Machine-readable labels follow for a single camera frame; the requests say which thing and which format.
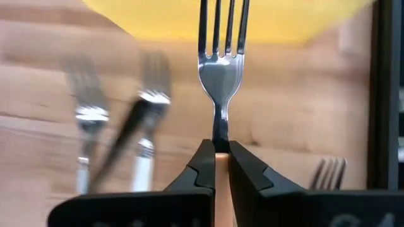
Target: white fork handle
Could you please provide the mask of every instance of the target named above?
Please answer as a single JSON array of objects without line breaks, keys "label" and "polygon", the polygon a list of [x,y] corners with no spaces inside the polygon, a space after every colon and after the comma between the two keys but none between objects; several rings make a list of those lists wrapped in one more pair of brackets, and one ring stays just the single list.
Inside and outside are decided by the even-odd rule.
[{"label": "white fork handle", "polygon": [[83,145],[83,150],[78,157],[76,191],[82,195],[88,193],[88,184],[90,183],[90,160],[93,159],[93,149],[96,145],[96,136],[87,135]]},{"label": "white fork handle", "polygon": [[138,142],[134,157],[132,192],[146,192],[152,189],[154,171],[154,143],[152,136],[145,134]]},{"label": "white fork handle", "polygon": [[77,170],[76,191],[80,194],[88,192],[89,174],[88,169],[79,168]]},{"label": "white fork handle", "polygon": [[148,192],[152,189],[154,158],[135,156],[132,192]]}]

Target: fork neck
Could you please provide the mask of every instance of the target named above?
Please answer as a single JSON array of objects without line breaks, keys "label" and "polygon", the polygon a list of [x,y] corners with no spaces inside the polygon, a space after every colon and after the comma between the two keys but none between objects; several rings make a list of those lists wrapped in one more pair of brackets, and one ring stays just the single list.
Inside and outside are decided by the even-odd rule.
[{"label": "fork neck", "polygon": [[229,145],[229,105],[215,103],[215,112],[213,114],[213,145],[217,153],[228,153]]}]

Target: white-handled fork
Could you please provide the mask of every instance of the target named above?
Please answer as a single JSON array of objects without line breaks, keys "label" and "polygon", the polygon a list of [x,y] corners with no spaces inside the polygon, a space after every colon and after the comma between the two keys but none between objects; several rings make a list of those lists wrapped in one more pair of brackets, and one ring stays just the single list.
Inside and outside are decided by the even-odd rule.
[{"label": "white-handled fork", "polygon": [[154,133],[170,105],[170,67],[162,52],[148,52],[143,56],[143,89],[140,97],[151,103],[143,126],[145,132],[138,142],[135,156],[133,192],[152,189],[155,142]]},{"label": "white-handled fork", "polygon": [[77,124],[85,137],[83,149],[78,157],[76,190],[80,194],[86,194],[97,136],[109,120],[107,101],[90,60],[86,57],[69,57],[63,63],[66,77],[77,100],[74,111]]}]

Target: black frame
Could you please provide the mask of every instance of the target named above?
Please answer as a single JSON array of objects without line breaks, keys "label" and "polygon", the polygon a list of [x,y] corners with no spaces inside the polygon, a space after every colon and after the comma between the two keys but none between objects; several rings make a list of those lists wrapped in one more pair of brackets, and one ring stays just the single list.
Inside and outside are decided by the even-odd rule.
[{"label": "black frame", "polygon": [[401,0],[378,0],[372,25],[368,189],[398,189]]}]

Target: wood grain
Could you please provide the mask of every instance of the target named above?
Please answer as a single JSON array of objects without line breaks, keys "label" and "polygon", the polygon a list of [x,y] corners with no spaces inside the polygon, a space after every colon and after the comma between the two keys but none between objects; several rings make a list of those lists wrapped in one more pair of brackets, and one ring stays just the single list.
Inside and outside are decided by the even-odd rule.
[{"label": "wood grain", "polygon": [[[370,29],[355,31],[370,27],[370,13],[305,47],[248,43],[244,81],[230,104],[230,138],[304,187],[321,158],[344,157],[343,187],[363,189]],[[173,100],[157,134],[155,190],[211,137],[213,109],[199,83],[196,44],[136,40],[70,0],[0,0],[0,30],[0,226],[44,226],[52,207],[74,195],[81,136],[63,57],[85,54],[98,69],[111,116],[102,155],[140,87],[139,51],[169,56]],[[135,144],[102,191],[128,190]]]}]

